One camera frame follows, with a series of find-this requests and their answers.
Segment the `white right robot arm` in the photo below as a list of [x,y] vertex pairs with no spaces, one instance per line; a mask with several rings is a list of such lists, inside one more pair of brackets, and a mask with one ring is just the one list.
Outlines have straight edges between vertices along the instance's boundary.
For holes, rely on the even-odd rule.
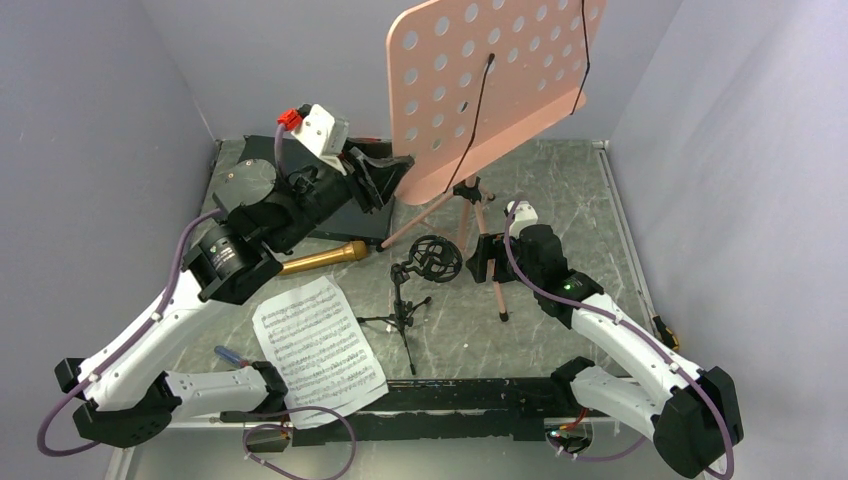
[[733,448],[744,437],[732,377],[685,359],[638,325],[597,281],[569,266],[550,226],[526,226],[516,237],[482,235],[466,267],[477,283],[521,282],[545,314],[600,347],[630,376],[618,378],[577,357],[551,376],[557,411],[574,415],[585,407],[622,422],[683,477],[732,477]]

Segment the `pink perforated music stand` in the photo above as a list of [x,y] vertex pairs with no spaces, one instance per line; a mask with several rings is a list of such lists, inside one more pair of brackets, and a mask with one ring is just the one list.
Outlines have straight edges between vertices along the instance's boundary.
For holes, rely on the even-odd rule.
[[387,39],[392,147],[414,158],[397,199],[421,207],[412,225],[448,201],[460,224],[495,194],[483,169],[585,105],[590,48],[602,1],[427,1],[400,14]]

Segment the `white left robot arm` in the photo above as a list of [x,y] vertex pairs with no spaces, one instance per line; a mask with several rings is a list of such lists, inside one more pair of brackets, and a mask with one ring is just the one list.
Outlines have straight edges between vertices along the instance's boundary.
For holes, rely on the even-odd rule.
[[56,366],[65,398],[79,400],[72,419],[85,447],[134,447],[175,420],[204,414],[282,415],[288,389],[270,363],[182,374],[171,368],[174,355],[277,276],[279,256],[344,205],[382,209],[413,164],[386,145],[353,142],[331,161],[290,174],[263,159],[231,168],[206,214],[210,229],[197,242],[191,228],[181,234],[160,296],[96,354]]

